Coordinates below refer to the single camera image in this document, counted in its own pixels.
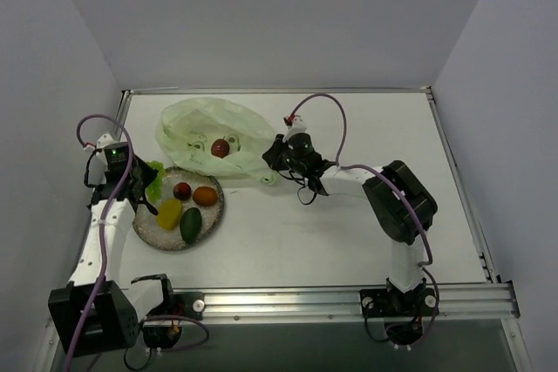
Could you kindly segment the green fake grapes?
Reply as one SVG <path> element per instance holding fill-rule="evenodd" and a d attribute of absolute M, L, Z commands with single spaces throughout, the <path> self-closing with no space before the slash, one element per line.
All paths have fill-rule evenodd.
<path fill-rule="evenodd" d="M 162 197 L 163 179 L 166 176 L 166 169 L 162 162 L 157 160 L 147 163 L 152 169 L 157 171 L 155 180 L 147 187 L 146 197 L 152 204 L 158 202 Z"/>

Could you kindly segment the dark red fake fruit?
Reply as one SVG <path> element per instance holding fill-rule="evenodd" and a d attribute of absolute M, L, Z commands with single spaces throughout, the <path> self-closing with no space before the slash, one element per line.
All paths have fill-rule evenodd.
<path fill-rule="evenodd" d="M 187 201 L 191 198 L 192 188 L 187 182 L 180 182 L 174 186 L 173 195 L 177 200 Z"/>

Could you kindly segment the pale green plastic bag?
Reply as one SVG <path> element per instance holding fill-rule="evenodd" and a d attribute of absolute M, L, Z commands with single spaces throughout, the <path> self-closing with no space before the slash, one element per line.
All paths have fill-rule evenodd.
<path fill-rule="evenodd" d="M 261 114 L 223 98 L 188 98 L 160 114 L 155 138 L 160 149 L 178 167 L 216 178 L 255 179 L 276 183 L 278 175 L 262 159 L 276 132 Z M 217 139 L 230 144 L 230 154 L 216 158 L 210 152 Z"/>

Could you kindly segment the orange fake fruit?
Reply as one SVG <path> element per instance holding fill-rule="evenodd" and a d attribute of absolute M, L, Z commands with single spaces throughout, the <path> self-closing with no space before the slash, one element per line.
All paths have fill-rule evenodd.
<path fill-rule="evenodd" d="M 199 186 L 194 190 L 192 199 L 197 206 L 214 206 L 219 199 L 218 193 L 213 187 Z"/>

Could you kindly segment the dark green fake avocado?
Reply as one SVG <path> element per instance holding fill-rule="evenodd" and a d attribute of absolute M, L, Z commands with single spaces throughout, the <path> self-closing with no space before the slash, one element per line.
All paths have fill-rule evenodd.
<path fill-rule="evenodd" d="M 196 242 L 202 227 L 201 211 L 197 207 L 188 208 L 180 218 L 180 236 L 188 245 Z"/>

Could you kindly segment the red fake apple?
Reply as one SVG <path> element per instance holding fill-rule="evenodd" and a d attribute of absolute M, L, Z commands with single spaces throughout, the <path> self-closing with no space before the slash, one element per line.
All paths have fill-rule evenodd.
<path fill-rule="evenodd" d="M 230 154 L 230 144 L 225 139 L 217 139 L 211 146 L 211 154 L 223 159 Z"/>

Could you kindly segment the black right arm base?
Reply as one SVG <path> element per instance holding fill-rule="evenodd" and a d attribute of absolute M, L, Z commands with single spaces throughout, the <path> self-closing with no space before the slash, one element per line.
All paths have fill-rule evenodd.
<path fill-rule="evenodd" d="M 390 343 L 394 349 L 410 351 L 424 337 L 423 320 L 430 318 L 428 326 L 439 314 L 439 292 L 419 285 L 414 290 L 402 293 L 396 288 L 365 288 L 359 291 L 364 331 L 375 343 Z M 383 320 L 384 335 L 375 336 L 369 321 Z"/>

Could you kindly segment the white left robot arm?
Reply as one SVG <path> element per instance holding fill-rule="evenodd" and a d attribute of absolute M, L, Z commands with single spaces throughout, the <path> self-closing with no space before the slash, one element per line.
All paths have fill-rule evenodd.
<path fill-rule="evenodd" d="M 157 172 L 129 152 L 125 142 L 99 143 L 93 152 L 105 179 L 93 188 L 91 221 L 78 265 L 65 287 L 51 291 L 48 308 L 67 356 L 96 355 L 132 347 L 151 314 L 166 319 L 176 298 L 165 274 L 119 284 L 127 235 L 140 209 L 154 216 L 146 188 Z"/>

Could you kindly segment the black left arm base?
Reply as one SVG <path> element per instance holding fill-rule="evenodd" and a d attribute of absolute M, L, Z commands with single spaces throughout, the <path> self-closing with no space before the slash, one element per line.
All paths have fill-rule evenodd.
<path fill-rule="evenodd" d="M 190 350 L 205 344 L 210 338 L 208 327 L 201 322 L 205 307 L 202 292 L 169 293 L 159 306 L 140 318 L 139 331 L 145 346 L 159 353 Z M 204 335 L 196 342 L 176 347 L 180 338 L 187 335 L 183 330 L 188 323 L 201 329 Z"/>

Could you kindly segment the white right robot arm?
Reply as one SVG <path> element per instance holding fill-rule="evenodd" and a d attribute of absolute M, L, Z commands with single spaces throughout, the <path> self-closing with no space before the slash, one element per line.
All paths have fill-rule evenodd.
<path fill-rule="evenodd" d="M 418 304 L 416 288 L 424 279 L 423 268 L 432 264 L 426 232 L 438 205 L 406 163 L 394 160 L 379 168 L 338 166 L 315 151 L 307 133 L 288 140 L 277 135 L 262 159 L 276 172 L 300 176 L 313 193 L 368 200 L 379 225 L 391 239 L 388 305 L 404 314 Z"/>

